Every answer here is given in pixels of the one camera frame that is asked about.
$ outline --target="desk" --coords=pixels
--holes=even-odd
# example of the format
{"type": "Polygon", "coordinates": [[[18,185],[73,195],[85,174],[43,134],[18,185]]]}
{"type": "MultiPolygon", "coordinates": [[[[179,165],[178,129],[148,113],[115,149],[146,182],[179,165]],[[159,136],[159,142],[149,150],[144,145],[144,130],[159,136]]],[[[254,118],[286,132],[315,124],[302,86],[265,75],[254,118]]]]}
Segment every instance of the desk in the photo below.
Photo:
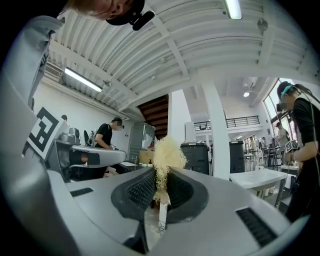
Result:
{"type": "Polygon", "coordinates": [[[264,198],[265,190],[275,186],[274,194],[277,193],[274,206],[279,207],[282,191],[284,190],[287,174],[280,171],[262,169],[250,172],[231,173],[232,182],[245,189],[253,189],[256,195],[264,198]]]}

